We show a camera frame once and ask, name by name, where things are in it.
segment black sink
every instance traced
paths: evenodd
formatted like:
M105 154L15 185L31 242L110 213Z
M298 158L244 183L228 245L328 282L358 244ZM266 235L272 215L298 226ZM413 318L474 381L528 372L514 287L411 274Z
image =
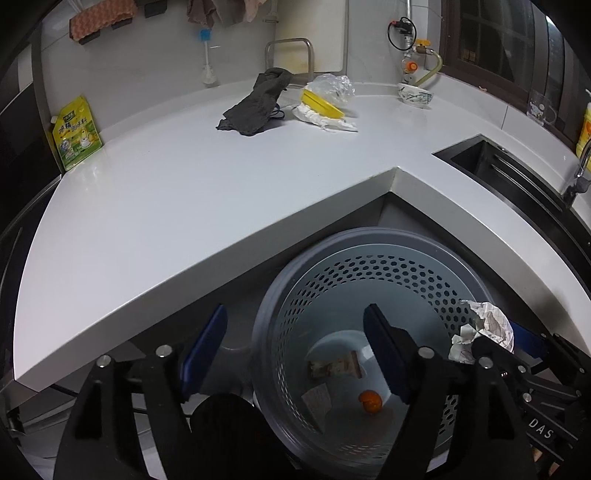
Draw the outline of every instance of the black sink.
M482 135L434 155L518 212L562 257L591 297L591 234L554 189Z

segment towel rack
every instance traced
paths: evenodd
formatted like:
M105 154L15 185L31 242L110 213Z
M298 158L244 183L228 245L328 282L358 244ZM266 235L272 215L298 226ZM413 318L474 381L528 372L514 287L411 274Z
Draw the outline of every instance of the towel rack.
M305 43L306 48L308 49L308 82L311 82L314 80L314 47L312 46L312 42L304 37L284 38L283 40L270 41L265 47L265 70L270 69L272 67L269 53L271 51L271 47L274 44L291 43L296 41L301 41Z

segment white countertop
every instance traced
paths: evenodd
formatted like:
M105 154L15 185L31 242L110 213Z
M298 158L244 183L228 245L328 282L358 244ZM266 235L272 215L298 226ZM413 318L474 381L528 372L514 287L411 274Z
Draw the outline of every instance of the white countertop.
M551 329L591 345L591 301L560 257L504 202L432 156L483 134L561 188L518 141L437 97L419 110L392 96L353 100L359 133L289 120L243 137L215 126L249 84L218 89L140 114L116 138L110 129L64 176L22 276L20 383L40 391L389 190L479 254ZM584 202L576 207L591 218ZM544 318L549 297L564 321Z

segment gray cloth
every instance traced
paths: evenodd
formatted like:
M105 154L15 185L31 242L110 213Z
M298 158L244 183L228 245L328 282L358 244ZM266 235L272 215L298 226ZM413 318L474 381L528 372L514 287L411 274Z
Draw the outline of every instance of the gray cloth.
M214 14L220 19L224 27L240 23L244 19L244 0L189 0L187 16L189 21L212 28L215 22Z
M216 6L212 0L189 0L187 4L187 16L189 21L199 23L207 28L213 27L213 13Z
M213 0L213 4L224 27L230 27L244 19L244 0Z
M242 135L259 133L269 121L277 99L290 84L293 75L284 69L272 68L260 73L252 93L224 112L218 130L238 130Z

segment pink sponge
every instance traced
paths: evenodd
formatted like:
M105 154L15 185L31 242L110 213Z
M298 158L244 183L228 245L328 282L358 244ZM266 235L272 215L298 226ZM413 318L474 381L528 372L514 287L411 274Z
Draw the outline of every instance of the pink sponge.
M70 38L78 41L101 28L132 18L137 12L134 0L103 0L70 20Z

